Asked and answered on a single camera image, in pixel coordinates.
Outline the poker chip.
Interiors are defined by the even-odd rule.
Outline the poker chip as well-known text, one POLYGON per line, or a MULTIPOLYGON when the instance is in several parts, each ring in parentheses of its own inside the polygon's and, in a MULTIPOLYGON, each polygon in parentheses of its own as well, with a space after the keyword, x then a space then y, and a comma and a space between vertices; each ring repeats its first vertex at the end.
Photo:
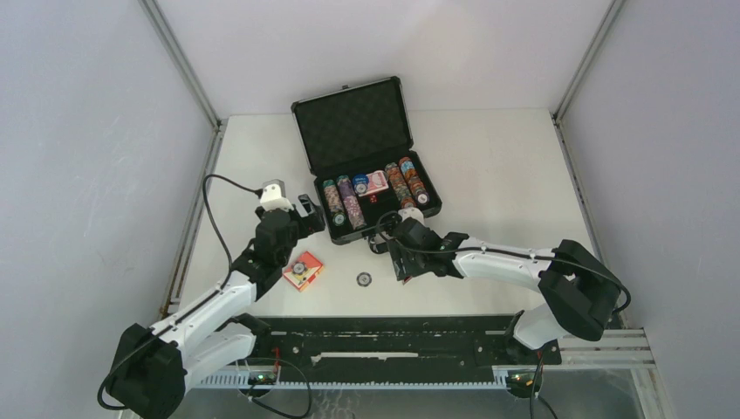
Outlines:
POLYGON ((372 276, 368 272, 361 272, 356 277, 356 282, 360 287, 368 287, 372 284, 372 276))
POLYGON ((307 266, 305 265, 305 263, 300 262, 300 261, 296 262, 291 267, 291 273, 293 275, 295 275, 295 276, 298 276, 298 277, 303 277, 305 275, 306 271, 307 271, 307 266))

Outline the red playing card box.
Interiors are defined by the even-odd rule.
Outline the red playing card box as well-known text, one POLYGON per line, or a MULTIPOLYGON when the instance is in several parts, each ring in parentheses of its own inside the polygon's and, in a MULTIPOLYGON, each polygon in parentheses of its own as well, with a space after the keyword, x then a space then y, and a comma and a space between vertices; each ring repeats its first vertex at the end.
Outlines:
POLYGON ((309 251, 300 254, 296 260, 284 268, 282 278, 296 290, 302 292, 323 271, 324 264, 309 251))

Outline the black poker case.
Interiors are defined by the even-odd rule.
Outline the black poker case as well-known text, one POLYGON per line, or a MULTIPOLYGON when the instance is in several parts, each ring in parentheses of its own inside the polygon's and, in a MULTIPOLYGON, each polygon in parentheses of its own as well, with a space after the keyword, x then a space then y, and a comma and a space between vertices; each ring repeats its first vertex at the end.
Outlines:
POLYGON ((400 199, 392 189, 387 189, 380 192, 376 203, 371 203, 367 196, 359 198, 360 211, 366 221, 364 227, 355 229, 349 222, 335 224, 325 198, 324 183, 336 181, 342 175, 349 178, 366 175, 407 157, 429 195, 428 203, 420 207, 421 213, 432 217, 441 212, 442 198, 413 149, 414 139, 399 77, 298 100, 291 104, 291 113, 333 244, 350 244, 373 235, 374 225, 383 214, 401 208, 400 199))

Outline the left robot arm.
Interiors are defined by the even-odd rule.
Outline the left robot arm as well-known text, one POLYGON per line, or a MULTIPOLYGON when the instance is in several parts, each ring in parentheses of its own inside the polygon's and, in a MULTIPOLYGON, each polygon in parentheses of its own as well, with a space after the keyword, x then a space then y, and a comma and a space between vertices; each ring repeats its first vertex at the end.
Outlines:
POLYGON ((260 300, 283 276, 298 240, 325 229, 319 208, 303 194, 292 204, 274 185, 262 190, 255 236, 226 276, 201 297, 152 326, 132 324, 120 337, 97 398, 118 401, 142 418, 168 418, 188 391, 233 361, 260 364, 271 338, 232 318, 260 300))

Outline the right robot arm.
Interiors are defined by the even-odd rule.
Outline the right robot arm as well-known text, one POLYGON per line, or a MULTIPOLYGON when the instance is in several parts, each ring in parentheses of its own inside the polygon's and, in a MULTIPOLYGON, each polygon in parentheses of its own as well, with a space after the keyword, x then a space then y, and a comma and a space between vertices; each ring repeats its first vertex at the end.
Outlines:
POLYGON ((422 220, 388 213, 375 226, 400 281, 437 277, 486 278, 519 286, 544 302, 511 322, 504 351, 526 363, 546 343, 573 335, 602 338, 609 320, 632 301, 630 291, 582 244, 564 239, 554 248, 524 249, 486 243, 465 233, 440 237, 422 220))

